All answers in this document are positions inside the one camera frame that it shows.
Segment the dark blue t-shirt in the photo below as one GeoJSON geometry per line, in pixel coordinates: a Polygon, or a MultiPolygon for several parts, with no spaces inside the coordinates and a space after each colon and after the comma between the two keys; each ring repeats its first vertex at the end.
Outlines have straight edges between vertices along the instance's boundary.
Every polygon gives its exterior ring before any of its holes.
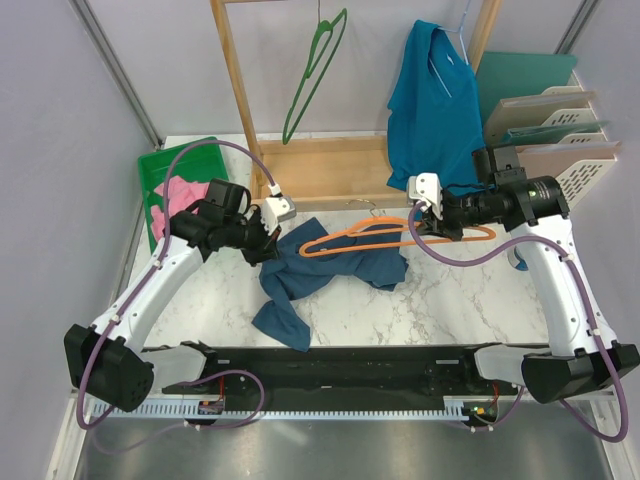
{"type": "Polygon", "coordinates": [[[293,303],[327,286],[334,277],[355,277],[370,287],[392,292],[405,281],[409,267],[397,247],[351,251],[306,258],[303,244],[327,234],[313,217],[279,241],[279,258],[262,264],[259,282],[268,301],[258,310],[252,325],[266,336],[299,352],[310,348],[311,329],[293,303]]]}

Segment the orange plastic hanger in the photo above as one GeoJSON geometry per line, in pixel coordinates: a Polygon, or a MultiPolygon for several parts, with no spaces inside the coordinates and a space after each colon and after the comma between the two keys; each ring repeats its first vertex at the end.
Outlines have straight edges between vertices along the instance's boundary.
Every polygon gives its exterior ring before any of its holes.
{"type": "MultiPolygon", "coordinates": [[[[497,233],[486,226],[446,226],[443,221],[427,219],[423,214],[413,226],[424,245],[452,242],[484,242],[494,240],[497,233]]],[[[410,223],[400,217],[374,216],[360,220],[349,228],[306,241],[298,249],[303,258],[319,258],[355,252],[393,249],[414,246],[409,234],[410,223]]]]}

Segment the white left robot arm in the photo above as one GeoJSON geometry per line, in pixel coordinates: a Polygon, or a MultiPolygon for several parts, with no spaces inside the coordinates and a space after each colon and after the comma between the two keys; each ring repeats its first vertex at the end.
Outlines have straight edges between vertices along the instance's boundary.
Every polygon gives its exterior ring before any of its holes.
{"type": "Polygon", "coordinates": [[[279,186],[259,205],[237,184],[214,179],[204,198],[173,215],[151,259],[132,286],[89,326],[71,326],[64,349],[71,383],[110,406],[131,412],[156,389],[185,382],[208,393],[219,369],[188,347],[165,349],[166,359],[147,352],[153,325],[182,284],[222,248],[239,250],[255,266],[277,256],[282,221],[295,216],[291,199],[279,186]]]}

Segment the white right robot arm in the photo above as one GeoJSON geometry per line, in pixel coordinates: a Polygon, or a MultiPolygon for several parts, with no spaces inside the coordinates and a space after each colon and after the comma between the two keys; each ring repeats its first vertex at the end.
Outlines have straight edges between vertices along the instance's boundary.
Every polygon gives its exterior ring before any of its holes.
{"type": "Polygon", "coordinates": [[[441,186],[435,173],[409,179],[407,197],[427,233],[459,241],[464,229],[498,223],[511,250],[526,264],[545,315],[546,346],[492,344],[475,348],[458,368],[467,392],[494,380],[525,387],[542,404],[618,387],[639,365],[633,344],[621,343],[598,308],[584,277],[570,209],[552,176],[529,177],[512,145],[472,154],[479,184],[465,195],[441,186]]]}

